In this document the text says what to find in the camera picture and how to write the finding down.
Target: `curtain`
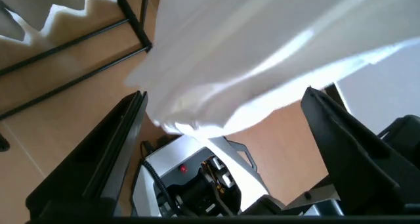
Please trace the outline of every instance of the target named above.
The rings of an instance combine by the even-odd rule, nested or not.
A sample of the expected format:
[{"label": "curtain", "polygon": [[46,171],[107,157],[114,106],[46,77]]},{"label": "curtain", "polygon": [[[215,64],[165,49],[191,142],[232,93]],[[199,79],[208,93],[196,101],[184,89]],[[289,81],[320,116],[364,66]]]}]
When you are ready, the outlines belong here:
[{"label": "curtain", "polygon": [[418,0],[161,0],[126,84],[166,132],[228,135],[416,44],[419,13]]},{"label": "curtain", "polygon": [[22,41],[25,32],[9,11],[16,13],[35,30],[41,30],[52,5],[75,10],[85,8],[85,0],[0,0],[0,35]]}]

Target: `red light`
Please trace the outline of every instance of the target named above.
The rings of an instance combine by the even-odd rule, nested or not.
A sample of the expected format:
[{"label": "red light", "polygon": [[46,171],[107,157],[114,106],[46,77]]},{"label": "red light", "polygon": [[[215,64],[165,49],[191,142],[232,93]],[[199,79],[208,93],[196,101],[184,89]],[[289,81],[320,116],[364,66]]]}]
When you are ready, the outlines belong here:
[{"label": "red light", "polygon": [[182,172],[182,173],[186,173],[188,170],[186,169],[186,166],[181,165],[181,166],[179,166],[179,171]]}]

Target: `cord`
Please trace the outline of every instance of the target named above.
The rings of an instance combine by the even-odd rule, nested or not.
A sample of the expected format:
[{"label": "cord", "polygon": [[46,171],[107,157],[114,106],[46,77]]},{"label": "cord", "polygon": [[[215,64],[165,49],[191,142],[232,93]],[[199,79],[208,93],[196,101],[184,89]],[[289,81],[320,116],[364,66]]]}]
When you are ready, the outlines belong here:
[{"label": "cord", "polygon": [[[148,141],[142,141],[141,142],[141,145],[142,146],[145,146],[146,143],[149,143],[149,142]],[[156,173],[156,171],[152,167],[152,165],[150,165],[150,163],[148,161],[146,161],[146,159],[143,160],[142,165],[149,171],[150,175],[152,176],[153,180],[156,183],[156,186],[161,191],[163,197],[166,199],[166,202],[168,202],[169,207],[171,207],[171,209],[175,212],[175,214],[177,216],[182,216],[182,212],[179,210],[178,206],[175,204],[175,202],[173,201],[173,199],[169,195],[168,190],[166,189],[165,184],[163,184],[163,181],[160,179],[159,175]]]}]

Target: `floor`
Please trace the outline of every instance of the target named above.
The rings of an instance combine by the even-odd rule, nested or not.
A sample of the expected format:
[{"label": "floor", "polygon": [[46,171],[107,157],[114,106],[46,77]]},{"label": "floor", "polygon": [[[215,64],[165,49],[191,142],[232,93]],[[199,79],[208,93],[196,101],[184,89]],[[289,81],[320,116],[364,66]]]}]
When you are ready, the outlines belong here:
[{"label": "floor", "polygon": [[[128,0],[138,16],[141,0]],[[153,40],[159,0],[149,0],[146,33]],[[122,19],[111,0],[88,0],[87,13],[56,15],[49,35],[31,31],[30,45],[0,39],[0,68]],[[139,46],[124,24],[0,79],[0,112],[32,99]],[[0,153],[0,223],[29,219],[25,198],[125,95],[123,80],[146,53],[133,56],[53,98],[0,122],[10,150]],[[140,136],[153,143],[164,132],[146,118]],[[256,126],[231,135],[251,151],[271,194],[287,204],[327,174],[299,103],[273,112]],[[126,183],[133,179],[140,152],[133,156]],[[129,210],[129,186],[121,202]]]}]

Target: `floor seam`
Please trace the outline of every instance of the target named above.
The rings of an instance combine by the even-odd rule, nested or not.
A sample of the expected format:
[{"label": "floor seam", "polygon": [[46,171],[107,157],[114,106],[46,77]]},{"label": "floor seam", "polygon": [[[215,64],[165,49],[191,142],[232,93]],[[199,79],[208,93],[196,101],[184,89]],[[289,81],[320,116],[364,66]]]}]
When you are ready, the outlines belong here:
[{"label": "floor seam", "polygon": [[30,153],[26,150],[25,146],[20,142],[18,137],[10,129],[9,125],[7,125],[6,122],[3,122],[3,125],[7,128],[9,133],[12,135],[13,139],[19,144],[20,148],[22,148],[22,150],[26,153],[26,156],[28,156],[28,158],[31,160],[31,162],[35,165],[35,167],[38,169],[38,171],[43,176],[43,178],[46,178],[46,175],[42,172],[42,169],[38,166],[38,164],[35,162],[35,160],[31,157]]}]

